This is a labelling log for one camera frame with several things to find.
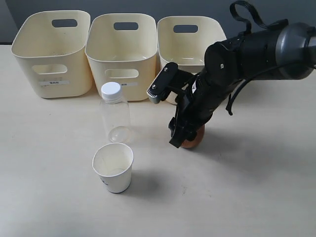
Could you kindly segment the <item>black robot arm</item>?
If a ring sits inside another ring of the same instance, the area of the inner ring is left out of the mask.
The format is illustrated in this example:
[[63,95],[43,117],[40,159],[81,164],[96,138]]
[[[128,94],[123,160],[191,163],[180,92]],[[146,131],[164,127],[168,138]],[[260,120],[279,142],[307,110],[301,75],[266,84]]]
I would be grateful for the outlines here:
[[300,80],[316,67],[316,29],[294,23],[209,46],[197,74],[179,70],[176,114],[169,123],[171,145],[194,140],[223,101],[231,112],[240,91],[253,80]]

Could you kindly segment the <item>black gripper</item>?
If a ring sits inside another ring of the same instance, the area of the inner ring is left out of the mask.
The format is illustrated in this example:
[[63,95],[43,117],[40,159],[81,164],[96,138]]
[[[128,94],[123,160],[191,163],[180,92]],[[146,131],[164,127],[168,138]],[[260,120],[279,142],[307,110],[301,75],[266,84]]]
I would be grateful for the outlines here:
[[195,75],[185,94],[178,97],[176,114],[169,123],[169,144],[179,148],[187,138],[196,138],[198,130],[236,87],[236,79],[222,86],[205,71]]

